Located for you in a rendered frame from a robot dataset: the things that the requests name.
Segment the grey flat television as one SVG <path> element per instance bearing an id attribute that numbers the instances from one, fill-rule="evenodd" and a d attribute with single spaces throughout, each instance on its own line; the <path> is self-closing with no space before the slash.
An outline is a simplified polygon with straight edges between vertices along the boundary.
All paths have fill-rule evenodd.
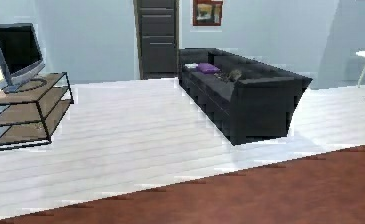
<path id="1" fill-rule="evenodd" d="M 0 69 L 6 93 L 16 92 L 45 67 L 32 23 L 0 24 Z"/>

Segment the purple cushion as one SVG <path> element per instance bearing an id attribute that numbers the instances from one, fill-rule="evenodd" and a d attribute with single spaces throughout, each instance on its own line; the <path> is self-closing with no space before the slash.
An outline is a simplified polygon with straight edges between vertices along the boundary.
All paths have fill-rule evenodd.
<path id="1" fill-rule="evenodd" d="M 204 74 L 214 74 L 220 71 L 219 68 L 210 63 L 199 63 L 197 69 Z"/>

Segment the small grey-brown object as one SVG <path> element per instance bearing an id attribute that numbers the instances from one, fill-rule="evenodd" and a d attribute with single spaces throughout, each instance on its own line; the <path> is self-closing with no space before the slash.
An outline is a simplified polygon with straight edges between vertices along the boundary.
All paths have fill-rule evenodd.
<path id="1" fill-rule="evenodd" d="M 232 70 L 227 74 L 226 80 L 236 82 L 242 76 L 242 72 L 238 69 Z"/>

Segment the black sofa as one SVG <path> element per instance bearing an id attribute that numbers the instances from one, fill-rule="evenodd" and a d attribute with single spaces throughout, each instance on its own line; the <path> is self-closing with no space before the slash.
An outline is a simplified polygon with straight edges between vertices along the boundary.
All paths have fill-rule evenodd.
<path id="1" fill-rule="evenodd" d="M 191 63 L 220 69 L 204 74 Z M 242 76 L 227 81 L 232 70 Z M 312 79 L 216 48 L 179 51 L 179 85 L 233 145 L 285 137 Z"/>

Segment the dark grey room door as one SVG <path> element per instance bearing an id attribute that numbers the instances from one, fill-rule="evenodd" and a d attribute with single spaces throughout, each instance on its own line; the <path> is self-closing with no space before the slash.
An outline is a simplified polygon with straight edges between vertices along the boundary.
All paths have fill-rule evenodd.
<path id="1" fill-rule="evenodd" d="M 141 79 L 177 73 L 177 0 L 133 0 Z"/>

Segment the wooden black-framed tv stand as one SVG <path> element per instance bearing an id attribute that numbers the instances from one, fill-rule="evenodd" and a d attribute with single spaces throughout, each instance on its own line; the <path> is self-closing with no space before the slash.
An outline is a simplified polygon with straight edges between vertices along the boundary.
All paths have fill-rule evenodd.
<path id="1" fill-rule="evenodd" d="M 66 72 L 39 75 L 14 93 L 0 91 L 0 151 L 50 144 L 73 103 Z"/>

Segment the red framed wall picture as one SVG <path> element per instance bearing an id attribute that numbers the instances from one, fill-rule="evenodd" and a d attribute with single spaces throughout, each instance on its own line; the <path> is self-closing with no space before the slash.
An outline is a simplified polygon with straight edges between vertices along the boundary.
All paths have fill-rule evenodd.
<path id="1" fill-rule="evenodd" d="M 222 0 L 193 0 L 193 25 L 220 26 L 222 8 Z"/>

